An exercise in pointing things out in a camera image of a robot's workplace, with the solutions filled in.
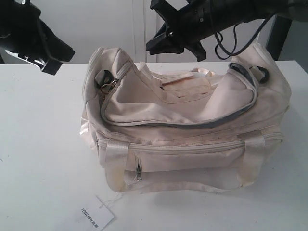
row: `white table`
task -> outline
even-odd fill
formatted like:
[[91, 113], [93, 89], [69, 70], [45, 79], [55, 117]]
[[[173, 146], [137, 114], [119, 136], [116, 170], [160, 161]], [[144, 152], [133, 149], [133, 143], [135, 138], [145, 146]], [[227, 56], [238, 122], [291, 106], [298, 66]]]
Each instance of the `white table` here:
[[[307, 231], [308, 75], [278, 62], [293, 90], [285, 142], [256, 184], [223, 195], [130, 193], [110, 204], [107, 231]], [[228, 63], [150, 64], [154, 71]], [[31, 65], [0, 65], [0, 230], [52, 231], [88, 198], [117, 197], [97, 156], [79, 137], [87, 66], [65, 64], [57, 76]]]

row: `white duffel bag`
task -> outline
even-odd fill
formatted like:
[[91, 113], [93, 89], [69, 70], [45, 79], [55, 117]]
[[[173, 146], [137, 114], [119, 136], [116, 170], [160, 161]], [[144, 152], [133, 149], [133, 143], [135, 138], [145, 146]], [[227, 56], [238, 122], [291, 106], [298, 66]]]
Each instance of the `white duffel bag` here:
[[93, 54], [80, 134], [112, 190], [220, 193], [256, 181], [283, 140], [291, 90], [259, 44], [229, 67], [157, 74], [119, 48]]

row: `white tag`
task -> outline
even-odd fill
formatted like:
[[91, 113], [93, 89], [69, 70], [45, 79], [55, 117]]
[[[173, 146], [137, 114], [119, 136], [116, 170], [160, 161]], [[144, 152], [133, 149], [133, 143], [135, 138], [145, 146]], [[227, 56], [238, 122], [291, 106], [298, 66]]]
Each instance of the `white tag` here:
[[85, 206], [65, 219], [56, 231], [101, 231], [114, 218], [114, 215], [93, 197]]

